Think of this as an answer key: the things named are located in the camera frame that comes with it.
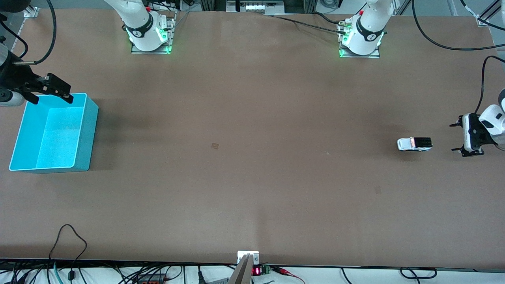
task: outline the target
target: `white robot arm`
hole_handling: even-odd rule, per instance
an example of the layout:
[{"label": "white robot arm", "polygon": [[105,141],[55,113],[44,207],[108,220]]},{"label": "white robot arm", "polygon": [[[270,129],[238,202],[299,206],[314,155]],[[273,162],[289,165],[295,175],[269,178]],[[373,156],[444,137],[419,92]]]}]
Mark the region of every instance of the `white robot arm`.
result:
[{"label": "white robot arm", "polygon": [[[141,0],[105,0],[119,14],[125,23],[130,41],[141,51],[150,52],[168,41],[167,17],[157,12],[148,12]],[[0,11],[17,11],[17,2],[0,1]],[[57,94],[63,100],[72,103],[70,85],[54,74],[41,77],[32,72],[29,64],[14,55],[0,41],[0,107],[15,107],[25,100],[38,103],[38,97],[32,92]]]},{"label": "white robot arm", "polygon": [[363,14],[346,20],[351,22],[348,36],[342,44],[357,55],[368,55],[380,44],[389,18],[393,15],[393,0],[367,0]]},{"label": "white robot arm", "polygon": [[463,128],[463,146],[454,148],[463,157],[484,155],[483,145],[505,145],[505,89],[498,96],[499,105],[490,105],[481,115],[461,115],[455,124]]},{"label": "white robot arm", "polygon": [[167,42],[167,17],[148,12],[142,0],[104,0],[125,23],[130,41],[141,51],[153,51]]}]

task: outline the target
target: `table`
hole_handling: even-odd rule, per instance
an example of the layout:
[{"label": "table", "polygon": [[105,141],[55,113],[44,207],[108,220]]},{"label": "table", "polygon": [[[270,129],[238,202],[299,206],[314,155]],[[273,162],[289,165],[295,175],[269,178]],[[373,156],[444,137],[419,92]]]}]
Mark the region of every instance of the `table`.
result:
[{"label": "table", "polygon": [[[381,59],[341,59],[333,33],[209,12],[178,26],[171,55],[131,55],[114,11],[57,17],[33,70],[99,105],[91,169],[9,172],[23,108],[2,108],[0,256],[46,257],[70,223],[89,259],[233,262],[250,249],[282,264],[505,268],[504,153],[462,158],[448,126],[474,110],[495,51],[437,48],[398,16]],[[447,45],[492,44],[473,18],[421,24]],[[27,20],[26,60],[51,32],[48,11]],[[489,62],[484,108],[504,78]],[[434,147],[399,152],[409,136]],[[60,245],[54,257],[82,249],[70,231]]]}]

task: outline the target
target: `blue plastic bin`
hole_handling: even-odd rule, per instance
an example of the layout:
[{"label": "blue plastic bin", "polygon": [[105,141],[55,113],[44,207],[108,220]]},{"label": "blue plastic bin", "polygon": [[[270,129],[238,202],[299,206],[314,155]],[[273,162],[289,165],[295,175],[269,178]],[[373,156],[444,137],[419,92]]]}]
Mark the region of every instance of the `blue plastic bin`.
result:
[{"label": "blue plastic bin", "polygon": [[87,171],[91,160],[98,106],[85,93],[72,104],[56,96],[26,103],[11,171],[59,173]]}]

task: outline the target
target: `wire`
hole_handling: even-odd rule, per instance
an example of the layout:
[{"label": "wire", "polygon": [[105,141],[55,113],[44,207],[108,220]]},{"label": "wire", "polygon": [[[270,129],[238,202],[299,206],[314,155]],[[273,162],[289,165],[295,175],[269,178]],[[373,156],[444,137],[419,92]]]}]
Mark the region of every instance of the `wire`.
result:
[{"label": "wire", "polygon": [[84,282],[84,284],[88,284],[88,283],[86,282],[86,279],[84,279],[84,275],[82,275],[81,267],[80,267],[80,266],[77,266],[77,269],[79,269],[79,274],[81,275],[81,278],[82,278],[82,281]]},{"label": "wire", "polygon": [[170,267],[171,267],[171,266],[169,266],[169,267],[167,268],[167,271],[165,271],[165,277],[164,277],[164,278],[165,278],[165,281],[174,280],[175,278],[179,277],[179,276],[182,274],[182,267],[183,267],[183,266],[180,266],[180,267],[181,267],[181,271],[179,271],[179,274],[177,274],[175,277],[172,277],[172,278],[167,277],[167,273],[168,273],[168,270],[170,269]]},{"label": "wire", "polygon": [[475,18],[476,18],[479,22],[482,22],[482,23],[484,23],[484,24],[486,24],[486,25],[488,25],[488,26],[490,26],[490,27],[493,27],[493,28],[496,28],[496,29],[499,29],[499,30],[503,30],[503,31],[505,31],[505,28],[500,27],[500,26],[497,26],[497,25],[494,25],[494,24],[491,24],[491,23],[489,23],[489,22],[485,21],[484,19],[482,19],[479,15],[475,14],[475,13],[474,13],[474,12],[473,12],[473,11],[472,11],[472,10],[471,10],[468,6],[467,6],[467,4],[465,3],[465,1],[464,1],[464,0],[460,0],[460,2],[461,2],[461,4],[463,5],[463,7],[464,7],[465,9],[467,9],[467,11],[468,11],[468,12],[470,12],[470,14],[472,14],[472,16],[474,16],[474,17],[475,17]]},{"label": "wire", "polygon": [[347,278],[347,275],[345,274],[345,270],[343,268],[341,268],[341,270],[342,270],[342,274],[344,274],[345,281],[347,281],[348,284],[352,284],[351,281],[349,280],[349,278]]},{"label": "wire", "polygon": [[432,44],[438,46],[438,47],[441,47],[443,49],[447,49],[447,50],[452,50],[452,51],[481,51],[481,50],[490,50],[490,49],[495,49],[495,48],[500,48],[500,47],[503,47],[505,46],[505,44],[498,44],[498,45],[492,45],[492,46],[485,46],[485,47],[482,47],[482,48],[453,48],[453,47],[450,47],[450,46],[446,46],[446,45],[443,45],[443,44],[440,44],[434,40],[432,40],[424,31],[423,29],[421,28],[421,26],[419,25],[419,20],[417,19],[417,15],[416,15],[416,8],[415,8],[415,5],[414,5],[414,0],[412,0],[412,16],[414,16],[414,21],[416,22],[416,25],[417,25],[417,28],[419,29],[419,31],[421,32],[421,34],[423,35],[423,37],[425,39],[427,39],[429,42],[431,42]]},{"label": "wire", "polygon": [[191,8],[191,9],[188,9],[188,10],[187,10],[187,12],[186,12],[186,14],[184,14],[184,16],[182,16],[182,18],[181,18],[181,19],[180,19],[177,23],[175,23],[175,26],[174,26],[173,28],[171,28],[171,29],[175,29],[175,27],[177,27],[177,25],[179,25],[179,24],[180,24],[180,22],[182,22],[182,20],[184,20],[184,18],[186,18],[186,17],[187,17],[187,15],[189,15],[189,12],[191,12],[191,10],[195,9],[196,7],[197,7],[197,5],[195,5],[195,6],[194,6],[193,8]]},{"label": "wire", "polygon": [[341,21],[332,21],[332,20],[328,19],[328,17],[326,17],[324,14],[319,13],[319,12],[312,12],[311,14],[321,16],[325,21],[330,22],[335,25],[338,25],[338,22],[341,22]]},{"label": "wire", "polygon": [[485,77],[484,75],[486,72],[487,60],[490,58],[494,58],[496,60],[499,60],[499,61],[505,63],[504,59],[501,59],[500,57],[494,56],[494,55],[490,55],[490,56],[486,57],[486,59],[484,59],[484,63],[482,64],[482,75],[481,75],[481,83],[480,83],[480,99],[479,99],[479,103],[477,104],[477,107],[475,108],[475,113],[477,113],[479,111],[480,105],[482,103],[482,99],[484,98],[484,77]]},{"label": "wire", "polygon": [[290,275],[287,275],[287,276],[294,277],[294,278],[296,278],[296,279],[298,279],[298,280],[302,281],[304,284],[306,284],[306,283],[305,283],[305,281],[304,281],[303,279],[301,279],[300,277],[298,277],[298,276],[296,276],[296,275],[294,275],[294,274],[292,274],[292,273],[291,273]]},{"label": "wire", "polygon": [[58,274],[58,269],[56,268],[56,261],[54,262],[53,264],[53,271],[55,272],[55,275],[56,275],[56,279],[58,280],[58,282],[60,284],[63,284],[63,281],[62,279],[60,278],[60,275]]},{"label": "wire", "polygon": [[339,34],[345,34],[344,31],[338,31],[338,30],[332,30],[332,29],[328,29],[328,28],[323,28],[323,27],[320,27],[320,26],[315,26],[315,25],[299,22],[297,20],[291,20],[291,19],[288,19],[288,18],[275,17],[275,16],[269,16],[269,17],[276,18],[276,19],[282,19],[282,20],[286,20],[286,21],[290,21],[290,22],[293,22],[293,23],[296,23],[296,24],[300,24],[300,25],[304,25],[304,26],[308,26],[308,27],[312,27],[312,28],[316,28],[316,29],[320,29],[320,30],[331,31],[331,32],[339,33]]},{"label": "wire", "polygon": [[[412,273],[412,276],[407,276],[403,273],[403,270],[406,269],[408,271],[410,271],[410,273]],[[433,275],[430,275],[430,276],[417,276],[417,274],[409,267],[400,267],[400,274],[404,277],[404,278],[407,278],[407,279],[410,279],[410,280],[416,280],[417,281],[417,284],[421,284],[421,279],[433,279],[437,276],[438,272],[435,268],[431,268],[430,269],[431,271],[433,271]]]},{"label": "wire", "polygon": [[18,34],[13,32],[11,29],[9,29],[9,27],[3,21],[0,21],[0,25],[2,25],[2,27],[4,27],[4,29],[6,31],[8,31],[11,35],[13,35],[15,38],[17,38],[20,42],[22,42],[22,44],[25,47],[25,50],[23,50],[23,53],[19,56],[19,58],[23,58],[26,55],[26,53],[28,52],[28,44],[26,43],[26,41],[24,39],[22,39],[20,36],[18,36]]},{"label": "wire", "polygon": [[45,0],[45,1],[49,5],[49,9],[51,10],[51,17],[53,18],[53,38],[51,39],[51,45],[49,46],[49,49],[47,50],[47,52],[45,53],[45,55],[41,59],[35,61],[33,63],[34,65],[37,65],[37,64],[40,64],[40,63],[44,62],[49,57],[49,55],[53,51],[53,48],[55,47],[55,42],[56,42],[56,13],[55,13],[55,8],[53,7],[53,4],[51,3],[51,0]]},{"label": "wire", "polygon": [[84,249],[81,251],[81,253],[74,259],[74,261],[72,262],[72,265],[70,266],[71,269],[72,269],[72,266],[74,265],[74,263],[77,261],[77,259],[86,251],[86,249],[88,248],[88,243],[86,242],[85,239],[83,239],[74,229],[74,227],[70,224],[65,224],[63,226],[60,227],[60,230],[58,231],[58,236],[56,237],[56,241],[55,241],[55,244],[53,245],[53,247],[51,248],[51,251],[49,252],[49,259],[51,259],[51,255],[53,254],[53,251],[55,250],[56,248],[56,245],[58,244],[58,241],[60,240],[60,235],[62,233],[62,230],[64,227],[70,227],[72,229],[72,231],[74,231],[74,234],[76,237],[78,237],[79,239],[81,239],[81,241],[84,243]]}]

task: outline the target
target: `white toy car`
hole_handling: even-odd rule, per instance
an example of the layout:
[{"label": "white toy car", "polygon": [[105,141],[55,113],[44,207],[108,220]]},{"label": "white toy car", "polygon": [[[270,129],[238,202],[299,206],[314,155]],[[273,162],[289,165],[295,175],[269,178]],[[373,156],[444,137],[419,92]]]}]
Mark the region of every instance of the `white toy car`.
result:
[{"label": "white toy car", "polygon": [[400,151],[428,151],[433,147],[429,137],[400,138],[396,142]]}]

